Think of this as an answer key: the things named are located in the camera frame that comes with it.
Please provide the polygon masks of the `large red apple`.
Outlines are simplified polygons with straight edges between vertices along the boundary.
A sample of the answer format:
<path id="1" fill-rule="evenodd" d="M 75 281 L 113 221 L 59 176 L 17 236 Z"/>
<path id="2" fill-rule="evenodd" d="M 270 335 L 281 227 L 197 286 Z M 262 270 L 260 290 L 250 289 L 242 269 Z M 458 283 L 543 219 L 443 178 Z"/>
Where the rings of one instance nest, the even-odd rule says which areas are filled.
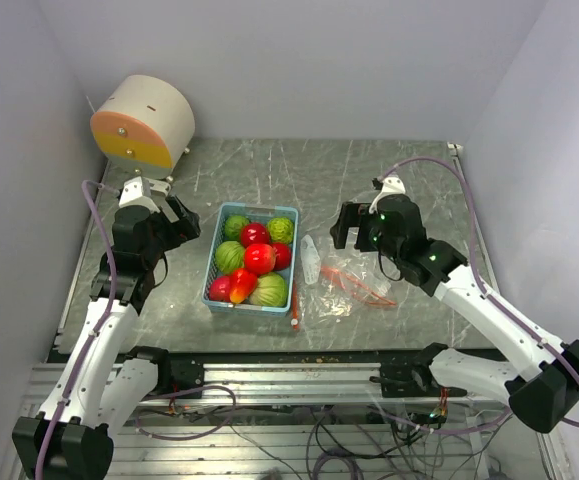
<path id="1" fill-rule="evenodd" d="M 245 249 L 244 268 L 260 276 L 274 270 L 275 253 L 270 244 L 253 244 Z"/>

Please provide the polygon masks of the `clear zip bag orange zipper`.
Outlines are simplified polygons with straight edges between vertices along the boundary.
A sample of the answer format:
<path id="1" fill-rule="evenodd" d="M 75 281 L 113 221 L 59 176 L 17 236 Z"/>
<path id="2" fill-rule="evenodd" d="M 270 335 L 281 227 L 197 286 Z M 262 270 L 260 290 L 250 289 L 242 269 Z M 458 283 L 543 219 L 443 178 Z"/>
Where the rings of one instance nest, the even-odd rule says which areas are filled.
<path id="1" fill-rule="evenodd" d="M 323 263 L 317 242 L 310 234 L 299 241 L 299 276 L 291 295 L 291 327 L 301 330 L 310 322 L 333 319 L 339 322 L 350 313 L 351 303 L 343 295 L 340 271 Z"/>

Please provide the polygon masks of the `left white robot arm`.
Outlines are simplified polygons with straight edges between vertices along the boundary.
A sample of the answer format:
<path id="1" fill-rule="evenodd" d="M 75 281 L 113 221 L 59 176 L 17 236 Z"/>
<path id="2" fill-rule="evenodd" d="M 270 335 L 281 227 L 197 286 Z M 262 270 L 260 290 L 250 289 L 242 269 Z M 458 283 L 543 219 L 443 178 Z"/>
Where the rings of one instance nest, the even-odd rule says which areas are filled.
<path id="1" fill-rule="evenodd" d="M 29 479 L 102 479 L 114 438 L 147 395 L 172 387 L 166 350 L 136 347 L 118 374 L 120 347 L 156 286 L 154 270 L 169 250 L 200 235 L 199 217 L 174 195 L 120 204 L 102 229 L 105 252 L 90 291 L 81 333 L 55 387 L 32 416 L 18 418 L 12 440 Z"/>

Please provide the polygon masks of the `red orange bell pepper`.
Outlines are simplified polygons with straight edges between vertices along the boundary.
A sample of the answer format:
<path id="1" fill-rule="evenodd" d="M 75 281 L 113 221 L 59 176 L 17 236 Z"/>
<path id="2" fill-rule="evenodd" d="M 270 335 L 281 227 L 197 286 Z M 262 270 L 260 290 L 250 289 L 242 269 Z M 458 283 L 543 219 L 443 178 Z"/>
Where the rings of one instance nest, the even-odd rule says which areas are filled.
<path id="1" fill-rule="evenodd" d="M 245 268 L 238 268 L 230 275 L 229 301 L 241 304 L 256 289 L 258 276 Z"/>

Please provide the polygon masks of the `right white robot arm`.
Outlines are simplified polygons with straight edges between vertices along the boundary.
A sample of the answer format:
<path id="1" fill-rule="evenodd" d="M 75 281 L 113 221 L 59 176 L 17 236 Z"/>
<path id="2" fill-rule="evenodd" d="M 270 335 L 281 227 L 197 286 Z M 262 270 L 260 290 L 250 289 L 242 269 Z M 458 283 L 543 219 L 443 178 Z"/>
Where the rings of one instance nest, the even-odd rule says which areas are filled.
<path id="1" fill-rule="evenodd" d="M 566 343 L 527 319 L 488 286 L 449 243 L 428 237 L 417 204 L 404 194 L 375 204 L 345 202 L 330 230 L 335 248 L 350 229 L 355 249 L 391 261 L 402 280 L 449 306 L 503 355 L 496 361 L 433 343 L 409 373 L 411 387 L 428 396 L 455 387 L 506 405 L 527 427 L 549 433 L 579 401 L 579 340 Z"/>

